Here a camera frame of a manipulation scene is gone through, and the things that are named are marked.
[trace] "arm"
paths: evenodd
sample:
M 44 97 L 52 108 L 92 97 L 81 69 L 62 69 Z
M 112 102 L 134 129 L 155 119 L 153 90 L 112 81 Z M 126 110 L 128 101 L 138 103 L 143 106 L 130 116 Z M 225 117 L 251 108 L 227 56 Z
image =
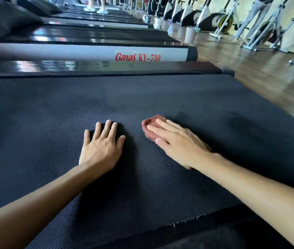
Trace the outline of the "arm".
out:
M 117 123 L 107 121 L 101 133 L 96 123 L 84 133 L 79 165 L 42 188 L 0 208 L 0 248 L 25 248 L 41 230 L 87 185 L 116 165 L 125 141 L 117 143 Z
M 294 188 L 242 168 L 211 153 L 190 130 L 170 120 L 156 120 L 165 130 L 147 126 L 168 156 L 222 185 L 294 245 Z

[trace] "treadmill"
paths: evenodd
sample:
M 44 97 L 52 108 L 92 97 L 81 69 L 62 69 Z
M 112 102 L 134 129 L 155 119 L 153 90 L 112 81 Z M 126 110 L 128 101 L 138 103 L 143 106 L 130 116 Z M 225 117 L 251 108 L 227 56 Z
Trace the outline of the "treadmill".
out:
M 44 10 L 39 10 L 38 7 L 34 7 L 34 12 L 38 16 L 50 16 L 50 15 L 63 15 L 64 13 L 78 13 L 78 14 L 85 14 L 85 15 L 96 15 L 96 16 L 119 16 L 119 17 L 127 17 L 127 18 L 133 18 L 132 15 L 125 13 L 124 11 L 112 11 L 109 10 L 108 14 L 98 14 L 98 13 L 92 13 L 89 11 L 83 10 L 83 7 L 77 7 L 74 8 L 72 6 L 60 6 L 55 5 L 47 0 L 17 0 L 17 3 L 19 6 L 22 6 L 26 9 L 33 8 L 33 3 L 40 5 L 44 8 Z
M 197 49 L 165 31 L 42 24 L 12 3 L 0 3 L 0 60 L 197 61 Z
M 233 76 L 208 62 L 0 62 L 0 207 L 78 165 L 83 131 L 97 121 L 117 121 L 118 136 L 127 137 L 115 168 L 27 248 L 162 248 L 203 231 L 214 234 L 203 239 L 216 246 L 228 237 L 219 227 L 230 235 L 243 220 L 250 225 L 242 226 L 239 245 L 293 248 L 222 186 L 167 157 L 141 129 L 142 120 L 159 113 L 213 152 L 294 187 L 294 117 Z
M 18 0 L 17 5 L 31 11 L 32 13 L 43 17 L 44 22 L 61 22 L 75 24 L 94 24 L 94 25 L 111 25 L 119 24 L 121 27 L 148 27 L 141 19 L 128 16 L 104 16 L 94 14 L 70 13 L 70 12 L 54 12 L 55 5 L 46 0 Z

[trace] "treadmill deck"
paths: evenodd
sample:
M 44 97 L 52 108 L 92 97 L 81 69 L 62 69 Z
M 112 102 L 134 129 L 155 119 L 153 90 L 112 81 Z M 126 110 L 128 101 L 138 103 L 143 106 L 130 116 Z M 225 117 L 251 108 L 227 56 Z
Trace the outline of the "treadmill deck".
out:
M 233 162 L 294 187 L 294 118 L 217 68 L 218 74 L 68 78 L 33 78 L 42 71 L 29 62 L 16 68 L 29 78 L 0 78 L 0 207 L 76 166 L 83 131 L 97 121 L 117 121 L 118 135 L 127 136 L 115 169 L 28 248 L 97 246 L 241 204 L 145 138 L 141 121 L 158 113 Z

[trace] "white sneaker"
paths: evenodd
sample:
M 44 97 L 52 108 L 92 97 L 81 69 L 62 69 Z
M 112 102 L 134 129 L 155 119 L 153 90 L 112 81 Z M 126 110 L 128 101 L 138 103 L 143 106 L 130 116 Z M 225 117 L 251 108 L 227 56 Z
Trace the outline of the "white sneaker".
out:
M 109 12 L 108 12 L 108 10 L 105 8 L 105 9 L 103 9 L 103 8 L 100 8 L 99 10 L 98 10 L 98 14 L 104 14 L 104 15 L 106 15 L 106 14 L 108 14 Z
M 86 8 L 84 8 L 84 11 L 96 12 L 96 8 L 94 8 L 94 7 L 86 7 Z

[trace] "yellow wheel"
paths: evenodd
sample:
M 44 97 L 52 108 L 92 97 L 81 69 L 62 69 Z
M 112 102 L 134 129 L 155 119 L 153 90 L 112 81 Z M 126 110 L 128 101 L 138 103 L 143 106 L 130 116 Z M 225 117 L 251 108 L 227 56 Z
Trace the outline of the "yellow wheel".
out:
M 225 15 L 220 19 L 220 21 L 218 23 L 218 29 L 220 29 L 222 27 L 222 25 L 225 22 L 225 20 L 227 19 L 227 17 L 228 16 Z M 231 28 L 232 24 L 233 24 L 233 15 L 231 15 L 230 18 L 228 19 L 228 21 L 226 22 L 225 26 L 222 29 L 222 33 L 228 32 L 229 29 Z

